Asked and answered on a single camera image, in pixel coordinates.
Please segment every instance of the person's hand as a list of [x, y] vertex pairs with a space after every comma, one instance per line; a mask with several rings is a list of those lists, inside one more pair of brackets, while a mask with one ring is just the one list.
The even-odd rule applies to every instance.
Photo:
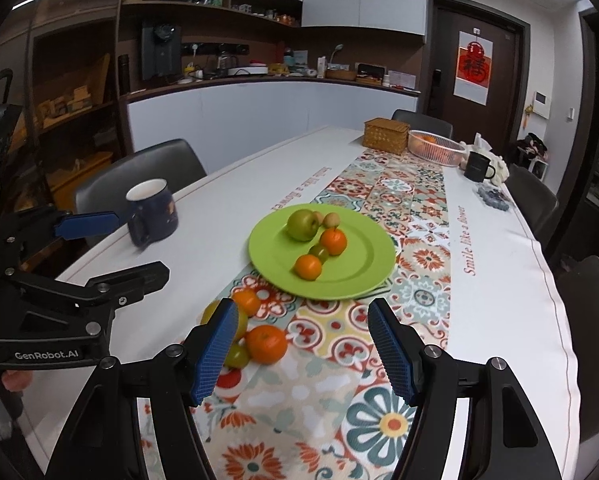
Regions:
[[10, 392], [21, 392], [33, 381], [30, 370], [7, 370], [2, 374], [2, 384]]

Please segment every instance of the green plate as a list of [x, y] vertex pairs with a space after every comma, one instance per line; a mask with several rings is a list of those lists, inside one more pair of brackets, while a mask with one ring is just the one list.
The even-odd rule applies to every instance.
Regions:
[[[314, 282], [302, 280], [293, 271], [295, 260], [319, 242], [320, 227], [310, 242], [299, 242], [286, 233], [286, 221], [297, 209], [322, 214], [336, 212], [348, 245], [339, 256], [331, 256]], [[273, 285], [295, 296], [313, 300], [356, 298], [388, 278], [395, 266], [395, 246], [379, 225], [361, 213], [328, 204], [299, 204], [278, 209], [262, 218], [251, 232], [248, 252], [255, 268]]]

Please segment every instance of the cloth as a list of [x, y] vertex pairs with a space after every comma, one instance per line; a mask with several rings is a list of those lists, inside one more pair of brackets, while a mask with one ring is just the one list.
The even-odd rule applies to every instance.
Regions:
[[[308, 480], [317, 471], [322, 478], [390, 478], [415, 409], [388, 383], [368, 304], [382, 296], [425, 343], [448, 342], [451, 252], [441, 167], [409, 153], [366, 150], [312, 202], [381, 225], [395, 245], [395, 269], [364, 298], [312, 301], [279, 290], [249, 264], [218, 294], [254, 290], [262, 306], [250, 328], [272, 324], [289, 341], [275, 365], [224, 369], [214, 394], [194, 410], [218, 480]], [[138, 399], [138, 410], [147, 469], [163, 479], [150, 401]]]

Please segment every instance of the cup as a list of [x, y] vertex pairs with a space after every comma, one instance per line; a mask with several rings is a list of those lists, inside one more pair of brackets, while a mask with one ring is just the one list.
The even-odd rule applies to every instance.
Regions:
[[[491, 176], [487, 176], [488, 169], [493, 170]], [[486, 155], [478, 152], [470, 152], [466, 163], [464, 176], [473, 182], [484, 182], [485, 178], [493, 178], [495, 176], [495, 167], [491, 164], [491, 159]]]
[[140, 249], [169, 237], [177, 229], [176, 203], [163, 178], [137, 184], [126, 194], [126, 200], [131, 206], [129, 234]]

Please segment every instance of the plastic basket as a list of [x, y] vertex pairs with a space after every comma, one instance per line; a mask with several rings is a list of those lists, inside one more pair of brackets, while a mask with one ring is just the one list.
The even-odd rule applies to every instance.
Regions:
[[410, 131], [408, 151], [424, 160], [450, 167], [458, 166], [466, 153], [460, 143], [421, 130]]

